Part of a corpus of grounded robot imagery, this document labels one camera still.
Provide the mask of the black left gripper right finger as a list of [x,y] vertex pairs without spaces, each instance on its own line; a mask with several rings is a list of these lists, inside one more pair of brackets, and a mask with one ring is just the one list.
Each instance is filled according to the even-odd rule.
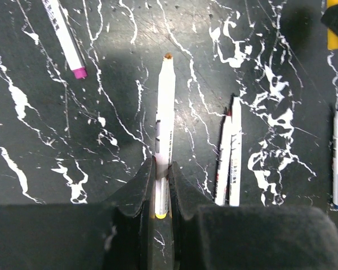
[[176,269],[338,269],[338,231],[311,206],[219,206],[169,172]]

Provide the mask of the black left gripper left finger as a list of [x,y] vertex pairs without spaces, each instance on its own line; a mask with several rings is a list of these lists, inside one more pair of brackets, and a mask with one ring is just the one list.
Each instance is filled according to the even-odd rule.
[[151,269],[155,159],[90,204],[0,205],[0,269]]

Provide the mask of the yellow pen cap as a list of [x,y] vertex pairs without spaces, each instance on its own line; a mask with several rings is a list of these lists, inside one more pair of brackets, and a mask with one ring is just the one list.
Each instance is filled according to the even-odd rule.
[[[326,0],[326,7],[338,5],[338,0]],[[338,49],[338,36],[330,29],[327,31],[327,48],[330,51]]]

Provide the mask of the white pen yellow end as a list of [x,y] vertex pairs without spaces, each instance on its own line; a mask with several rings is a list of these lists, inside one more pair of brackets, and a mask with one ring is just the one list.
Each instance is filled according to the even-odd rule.
[[175,82],[174,58],[171,53],[166,53],[158,77],[155,119],[155,216],[158,219],[165,218],[168,212],[168,169],[172,163]]

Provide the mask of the white pen purple end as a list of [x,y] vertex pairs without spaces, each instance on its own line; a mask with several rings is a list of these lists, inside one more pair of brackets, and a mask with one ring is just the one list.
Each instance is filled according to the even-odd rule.
[[59,1],[42,0],[47,16],[53,26],[55,34],[63,50],[65,59],[76,79],[87,77],[87,71],[68,24],[64,18]]

